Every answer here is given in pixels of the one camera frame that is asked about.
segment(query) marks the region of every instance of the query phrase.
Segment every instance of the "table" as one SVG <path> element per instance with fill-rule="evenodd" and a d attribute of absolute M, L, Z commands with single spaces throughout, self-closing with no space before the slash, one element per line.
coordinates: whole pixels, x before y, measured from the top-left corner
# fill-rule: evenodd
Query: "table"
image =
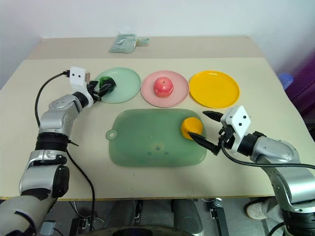
<path fill-rule="evenodd" d="M 263 132 L 270 138 L 286 140 L 298 150 L 303 163 L 315 164 L 315 145 L 299 113 L 289 101 L 276 74 L 248 37 L 156 37 L 149 47 L 132 54 L 107 52 L 114 38 L 43 39 L 22 62 L 0 91 L 1 150 L 0 196 L 19 194 L 19 180 L 35 147 L 37 125 L 34 101 L 41 85 L 72 65 L 86 68 L 95 78 L 103 70 L 123 66 L 136 71 L 143 80 L 157 70 L 173 70 L 187 80 L 202 70 L 222 71 L 240 86 L 236 105 L 244 105 L 251 116 L 249 132 Z M 48 104 L 71 93 L 68 78 L 52 81 L 43 91 L 39 115 Z M 84 109 L 74 123 L 70 145 L 72 157 L 94 184 L 97 199 L 195 198 L 230 196 L 272 196 L 267 175 L 260 169 L 237 165 L 222 153 L 207 157 L 198 165 L 178 168 L 127 168 L 115 165 L 108 155 L 106 132 L 118 114 L 127 109 L 154 108 L 141 93 L 122 104 L 98 103 Z M 191 96 L 174 108 L 197 112 L 208 140 L 216 143 L 221 125 L 202 115 L 209 110 Z M 226 109 L 216 109 L 224 113 Z M 248 158 L 237 155 L 242 160 Z M 90 187 L 69 161 L 69 191 L 63 199 L 87 200 Z"/>

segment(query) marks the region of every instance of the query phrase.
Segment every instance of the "black cable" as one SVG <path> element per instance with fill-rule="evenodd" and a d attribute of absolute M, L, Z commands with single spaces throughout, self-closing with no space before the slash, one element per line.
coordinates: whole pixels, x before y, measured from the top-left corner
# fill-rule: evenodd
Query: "black cable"
<path fill-rule="evenodd" d="M 284 222 L 277 224 L 275 227 L 272 228 L 272 230 L 269 232 L 269 234 L 267 236 L 272 236 L 274 234 L 274 232 L 282 227 L 284 225 Z"/>
<path fill-rule="evenodd" d="M 41 92 L 43 91 L 43 89 L 45 88 L 45 86 L 51 82 L 53 79 L 61 76 L 61 75 L 66 75 L 67 77 L 69 77 L 69 74 L 70 74 L 70 71 L 69 70 L 66 70 L 58 75 L 55 75 L 53 77 L 51 77 L 49 80 L 47 80 L 43 85 L 42 87 L 39 89 L 38 93 L 37 93 L 37 97 L 36 97 L 36 100 L 35 100 L 35 107 L 34 107 L 34 110 L 35 110 L 35 118 L 36 118 L 36 122 L 37 122 L 37 125 L 38 127 L 40 126 L 40 120 L 39 120 L 39 117 L 38 117 L 38 101 L 39 101 L 39 97 L 40 97 L 40 94 Z M 81 172 L 81 174 L 84 176 L 84 178 L 87 180 L 87 182 L 89 183 L 90 187 L 91 187 L 91 190 L 92 190 L 92 209 L 91 209 L 91 222 L 90 222 L 90 231 L 92 231 L 93 229 L 93 221 L 94 221 L 94 208 L 95 208 L 95 191 L 94 191 L 94 186 L 92 184 L 92 182 L 90 181 L 89 177 L 84 173 L 84 171 L 80 168 L 80 166 L 72 159 L 72 157 L 70 156 L 70 153 L 68 151 L 68 149 L 66 150 L 66 153 L 70 159 L 70 161 L 74 164 L 74 166 Z"/>
<path fill-rule="evenodd" d="M 38 127 L 39 127 L 39 125 L 40 125 L 40 121 L 39 121 L 39 117 L 38 117 L 37 107 L 38 107 L 38 101 L 39 101 L 39 96 L 40 96 L 41 92 L 43 91 L 43 89 L 45 88 L 45 86 L 46 86 L 50 81 L 52 81 L 53 79 L 55 79 L 55 78 L 57 78 L 57 77 L 59 77 L 59 76 L 61 76 L 61 75 L 67 75 L 67 73 L 68 73 L 67 71 L 64 71 L 64 72 L 62 72 L 62 73 L 60 73 L 60 74 L 58 74 L 58 75 L 55 75 L 55 76 L 51 77 L 49 80 L 47 80 L 47 81 L 42 85 L 42 87 L 40 87 L 40 89 L 39 89 L 39 91 L 38 91 L 38 94 L 37 94 L 37 97 L 36 97 L 36 100 L 35 100 L 35 118 L 36 118 L 36 122 L 37 122 Z"/>
<path fill-rule="evenodd" d="M 63 236 L 63 233 L 61 233 L 60 230 L 54 228 L 54 231 L 58 232 L 60 234 L 60 236 Z"/>
<path fill-rule="evenodd" d="M 85 174 L 85 172 L 81 169 L 81 167 L 72 159 L 70 153 L 68 150 L 66 150 L 66 153 L 70 159 L 70 161 L 74 164 L 74 166 L 81 172 L 81 174 L 84 176 L 84 178 L 89 183 L 91 190 L 92 190 L 92 210 L 91 210 L 91 222 L 90 222 L 90 231 L 93 229 L 93 221 L 94 221 L 94 208 L 95 208 L 95 191 L 94 186 L 92 182 L 90 181 L 89 177 Z"/>
<path fill-rule="evenodd" d="M 254 167 L 304 167 L 304 168 L 310 168 L 315 170 L 315 166 L 309 165 L 309 164 L 300 164 L 300 163 L 283 163 L 283 164 L 258 164 L 258 163 L 253 163 L 253 162 L 247 162 L 247 161 L 240 161 L 238 159 L 235 159 L 232 157 L 230 154 L 227 153 L 225 150 L 225 141 L 221 140 L 220 141 L 220 147 L 224 155 L 230 159 L 231 161 L 244 165 L 244 166 L 254 166 Z"/>

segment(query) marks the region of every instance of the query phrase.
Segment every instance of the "floor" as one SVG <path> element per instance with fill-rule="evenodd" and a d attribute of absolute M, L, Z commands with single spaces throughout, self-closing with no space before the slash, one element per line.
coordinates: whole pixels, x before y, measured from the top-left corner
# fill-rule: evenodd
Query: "floor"
<path fill-rule="evenodd" d="M 243 207 L 250 202 L 249 198 L 226 198 L 222 200 L 224 207 L 227 227 L 230 236 L 266 236 L 268 232 L 277 224 L 277 222 L 266 219 L 256 221 L 249 219 Z M 91 207 L 90 202 L 76 202 L 79 212 L 82 215 L 88 215 Z M 106 220 L 106 215 L 109 213 L 114 202 L 112 201 L 96 201 L 95 210 L 98 217 Z M 195 202 L 202 219 L 205 236 L 218 236 L 218 230 L 215 220 L 211 219 L 209 210 L 206 208 L 206 203 L 199 199 Z M 64 236 L 69 234 L 72 218 L 76 218 L 75 211 L 71 208 L 69 202 L 57 202 L 54 208 L 48 213 L 46 220 L 55 220 L 56 228 L 59 229 Z M 96 220 L 94 228 L 102 227 L 102 222 Z M 141 224 L 155 224 L 164 226 L 173 226 L 173 213 L 170 208 L 170 200 L 145 200 L 143 205 Z M 282 229 L 276 231 L 273 236 L 282 236 Z"/>

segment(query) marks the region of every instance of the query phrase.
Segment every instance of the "red apple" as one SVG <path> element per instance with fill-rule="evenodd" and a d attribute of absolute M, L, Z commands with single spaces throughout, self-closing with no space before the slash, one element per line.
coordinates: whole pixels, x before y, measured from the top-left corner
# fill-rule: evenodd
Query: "red apple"
<path fill-rule="evenodd" d="M 153 90 L 156 96 L 166 98 L 173 92 L 173 83 L 167 77 L 159 77 L 154 82 Z"/>

